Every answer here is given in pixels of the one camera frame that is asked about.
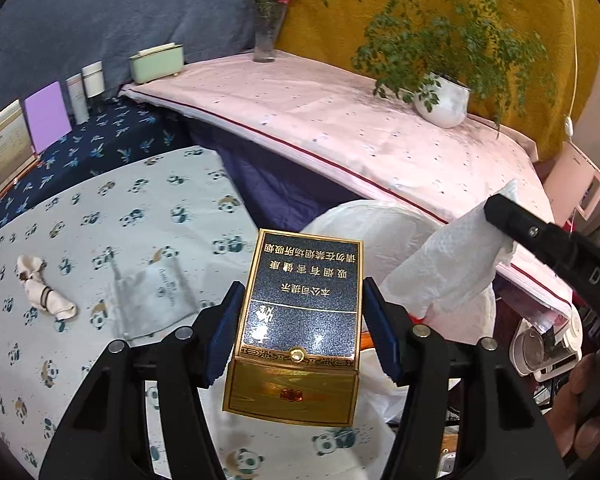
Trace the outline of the person's right hand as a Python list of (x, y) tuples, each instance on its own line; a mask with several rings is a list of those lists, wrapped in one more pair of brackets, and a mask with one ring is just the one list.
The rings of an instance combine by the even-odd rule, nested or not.
[(544, 415), (560, 456), (575, 452), (588, 460), (600, 446), (600, 351), (584, 356)]

